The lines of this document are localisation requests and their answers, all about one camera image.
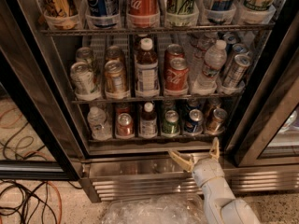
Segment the beverage cooler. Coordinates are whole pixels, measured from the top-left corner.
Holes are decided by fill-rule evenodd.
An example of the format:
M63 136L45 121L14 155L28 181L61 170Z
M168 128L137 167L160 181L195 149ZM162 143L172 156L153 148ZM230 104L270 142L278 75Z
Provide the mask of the beverage cooler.
M218 137L233 192L298 189L296 1L1 0L1 100L53 157L4 140L1 178L78 180L94 203L201 194L168 151L197 161Z

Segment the refrigerator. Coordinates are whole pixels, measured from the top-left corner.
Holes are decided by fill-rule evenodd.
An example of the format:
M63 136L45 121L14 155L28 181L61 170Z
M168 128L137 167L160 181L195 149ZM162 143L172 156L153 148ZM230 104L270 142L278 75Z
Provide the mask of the refrigerator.
M280 131L299 101L296 93L299 18L295 1L275 0L273 18L265 24L202 25L195 21L190 26L169 27L164 26L167 17L164 1L160 0L159 25L138 29L130 27L127 21L130 16L126 11L127 0L120 0L120 26L113 29L88 26L87 5L82 2L77 3L81 26L53 30L45 22L44 0L1 0L2 90L28 119L55 161L2 160L0 176L78 180L93 203L166 193L201 194L191 174L184 172L169 157L168 151L179 151L197 161L206 157L213 138L218 136L220 163L234 193L298 189L299 158L295 139L298 134L294 122L288 130ZM202 10L198 12L199 17L204 14ZM136 94L135 35L152 35L159 66L162 66L169 44L185 46L192 35L207 32L237 33L249 43L252 66L240 92L198 94L188 91L169 96L159 70L158 95L144 98ZM123 99L107 98L101 71L101 97L79 100L70 76L76 51L81 47L93 48L96 62L102 67L106 50L113 45L124 52L129 92ZM140 104L154 101L159 111L164 100L175 100L181 108L188 99L194 98L203 105L212 98L221 98L222 108L228 114L223 132L165 137L161 134L162 121L158 117L156 137L146 139L138 135ZM115 134L114 111L120 103L130 104L133 110L135 134L130 139L120 139ZM112 138L93 139L87 121L92 105L109 110Z

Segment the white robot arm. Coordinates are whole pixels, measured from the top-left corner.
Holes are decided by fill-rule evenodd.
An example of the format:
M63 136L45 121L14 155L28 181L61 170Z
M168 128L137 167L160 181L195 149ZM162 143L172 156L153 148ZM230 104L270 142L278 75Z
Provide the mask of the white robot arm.
M260 224L249 205L236 199L224 178L218 162L219 140L213 140L210 157L199 160L195 165L181 161L177 152L169 152L171 158L185 170L192 172L198 187L204 193L204 211L209 224Z

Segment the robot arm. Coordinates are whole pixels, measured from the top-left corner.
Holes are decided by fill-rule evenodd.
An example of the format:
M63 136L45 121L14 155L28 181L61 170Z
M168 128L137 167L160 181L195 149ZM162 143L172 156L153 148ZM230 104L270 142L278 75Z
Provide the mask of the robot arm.
M199 160L195 165L191 164L191 168L188 168L192 170L192 177L204 193L204 211L208 223L259 224L260 221L250 206L242 199L235 198L224 178L218 157L219 140L215 138L210 150L210 157Z

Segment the speckled floor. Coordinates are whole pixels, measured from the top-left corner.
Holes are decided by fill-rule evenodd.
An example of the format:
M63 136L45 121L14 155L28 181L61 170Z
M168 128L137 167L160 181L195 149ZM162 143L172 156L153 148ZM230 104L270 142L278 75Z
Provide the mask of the speckled floor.
M18 181L28 189L34 189L40 182ZM91 203L81 189L74 189L68 182L53 182L58 188L62 198L62 224L95 224L101 223L101 218L109 207L109 203ZM53 208L56 217L59 214L58 198L52 188L48 188L48 203ZM36 193L40 198L46 198L46 190L40 189ZM276 193L255 193L241 196L253 209L262 224L295 224L299 223L299 193L276 192ZM20 204L21 195L17 189L12 189L0 196L0 206L15 207ZM32 201L29 210L33 210L37 202ZM42 223L42 204L36 210L29 223ZM17 214L2 216L3 224L20 223ZM55 223L53 215L45 210L44 223Z

